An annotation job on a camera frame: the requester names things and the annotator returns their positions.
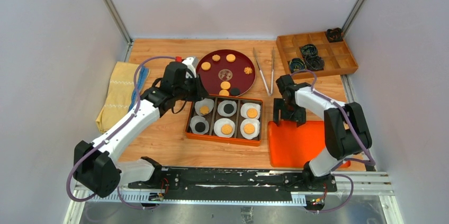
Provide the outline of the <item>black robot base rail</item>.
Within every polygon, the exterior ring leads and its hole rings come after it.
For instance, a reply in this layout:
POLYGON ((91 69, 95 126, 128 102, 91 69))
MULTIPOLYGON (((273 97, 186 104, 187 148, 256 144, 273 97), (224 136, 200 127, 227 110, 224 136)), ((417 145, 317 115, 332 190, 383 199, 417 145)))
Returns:
POLYGON ((77 184, 78 196, 92 202, 126 202, 149 207, 162 204, 288 206, 327 210, 336 196, 342 204, 350 196, 392 196, 385 172, 333 172, 313 182, 301 170, 163 167, 148 181, 93 193, 77 184))

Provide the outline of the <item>orange compartment cookie box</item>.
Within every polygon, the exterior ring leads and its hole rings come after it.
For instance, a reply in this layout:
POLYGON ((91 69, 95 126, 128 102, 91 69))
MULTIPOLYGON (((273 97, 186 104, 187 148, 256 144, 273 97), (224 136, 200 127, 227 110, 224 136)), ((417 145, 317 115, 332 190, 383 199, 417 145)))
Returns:
POLYGON ((189 139, 259 146, 262 140, 263 101, 212 95, 191 105, 189 139))

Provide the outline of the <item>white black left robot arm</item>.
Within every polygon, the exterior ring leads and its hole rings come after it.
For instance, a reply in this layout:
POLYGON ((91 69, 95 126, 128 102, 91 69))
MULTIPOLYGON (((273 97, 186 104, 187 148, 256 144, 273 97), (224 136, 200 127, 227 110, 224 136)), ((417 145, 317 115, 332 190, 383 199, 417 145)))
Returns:
POLYGON ((162 178, 161 164, 149 157, 134 162, 119 162, 124 150, 152 123, 166 112, 174 112, 178 101, 197 102, 208 97, 201 77, 197 75, 197 57, 171 57, 161 78, 140 93, 131 110, 106 133, 92 142, 80 141, 74 149, 74 166, 66 182, 69 197, 79 201, 70 188, 76 180, 94 195, 104 198, 119 187, 143 182, 148 188, 167 186, 162 178))

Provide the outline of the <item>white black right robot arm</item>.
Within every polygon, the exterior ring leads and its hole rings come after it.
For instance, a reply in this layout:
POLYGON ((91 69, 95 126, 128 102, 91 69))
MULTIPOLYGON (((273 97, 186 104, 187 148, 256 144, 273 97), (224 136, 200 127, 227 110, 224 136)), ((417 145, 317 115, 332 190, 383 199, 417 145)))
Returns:
POLYGON ((359 103, 337 101, 316 90, 314 83, 295 83, 289 74, 279 77, 276 85, 282 97, 274 99, 272 125, 290 128, 281 134, 285 142, 299 137, 296 129, 305 125, 307 110, 324 123, 324 147, 302 171, 307 190, 317 190, 344 161, 353 161, 354 155, 364 153, 368 159, 363 163, 375 165, 369 152, 371 134, 359 103))

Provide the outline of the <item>orange box lid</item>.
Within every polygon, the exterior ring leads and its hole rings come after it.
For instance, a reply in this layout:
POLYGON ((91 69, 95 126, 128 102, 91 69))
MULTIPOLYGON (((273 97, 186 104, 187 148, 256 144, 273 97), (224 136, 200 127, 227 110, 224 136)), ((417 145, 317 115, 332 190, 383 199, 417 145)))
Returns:
POLYGON ((268 123, 267 140, 270 163, 273 167, 302 168, 325 148, 323 121, 268 123))

